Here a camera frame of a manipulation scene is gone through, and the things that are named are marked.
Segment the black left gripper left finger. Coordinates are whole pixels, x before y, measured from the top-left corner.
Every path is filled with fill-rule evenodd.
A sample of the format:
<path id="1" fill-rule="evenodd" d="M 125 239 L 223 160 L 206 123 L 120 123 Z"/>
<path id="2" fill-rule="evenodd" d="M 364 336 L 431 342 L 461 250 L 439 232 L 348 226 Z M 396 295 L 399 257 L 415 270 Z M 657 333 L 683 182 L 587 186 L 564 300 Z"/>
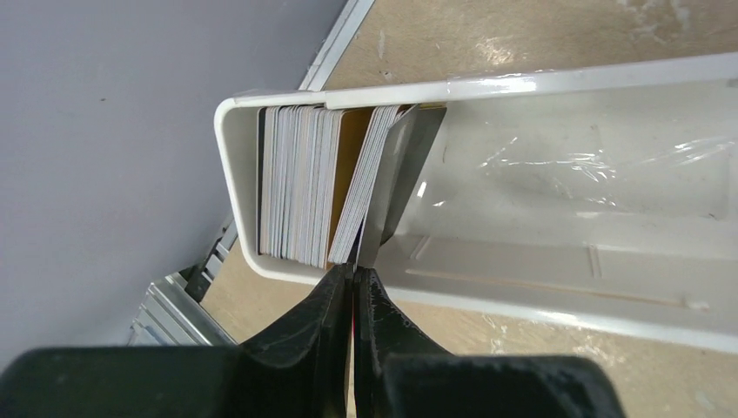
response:
<path id="1" fill-rule="evenodd" d="M 4 417 L 343 417 L 352 268 L 237 345 L 50 347 L 1 376 Z"/>

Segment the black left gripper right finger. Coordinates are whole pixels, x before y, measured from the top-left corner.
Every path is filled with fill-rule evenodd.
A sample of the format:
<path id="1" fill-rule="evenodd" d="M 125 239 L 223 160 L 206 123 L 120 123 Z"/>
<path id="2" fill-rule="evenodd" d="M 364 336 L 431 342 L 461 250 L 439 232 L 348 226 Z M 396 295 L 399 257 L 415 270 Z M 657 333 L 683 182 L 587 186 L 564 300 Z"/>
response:
<path id="1" fill-rule="evenodd" d="M 379 275 L 353 282 L 359 417 L 622 417 L 614 385 L 572 355 L 457 355 L 392 302 Z"/>

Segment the silver cards in tray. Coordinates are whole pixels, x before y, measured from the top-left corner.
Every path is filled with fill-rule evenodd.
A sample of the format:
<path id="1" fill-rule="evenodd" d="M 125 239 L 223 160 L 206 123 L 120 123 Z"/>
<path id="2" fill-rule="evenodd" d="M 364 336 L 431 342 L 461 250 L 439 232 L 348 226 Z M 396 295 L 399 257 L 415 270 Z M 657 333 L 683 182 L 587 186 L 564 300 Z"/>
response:
<path id="1" fill-rule="evenodd" d="M 257 253 L 318 268 L 346 263 L 379 170 L 404 151 L 418 112 L 416 104 L 259 109 Z"/>

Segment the white plastic tray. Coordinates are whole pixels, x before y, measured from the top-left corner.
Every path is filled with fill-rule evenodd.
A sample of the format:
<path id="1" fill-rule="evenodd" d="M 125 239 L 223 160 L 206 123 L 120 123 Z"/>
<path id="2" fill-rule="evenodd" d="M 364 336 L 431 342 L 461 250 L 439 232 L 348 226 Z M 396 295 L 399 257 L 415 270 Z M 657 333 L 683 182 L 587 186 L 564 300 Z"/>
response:
<path id="1" fill-rule="evenodd" d="M 214 132 L 243 255 L 257 253 L 257 112 L 445 105 L 372 266 L 395 297 L 733 353 L 737 56 L 227 98 Z"/>

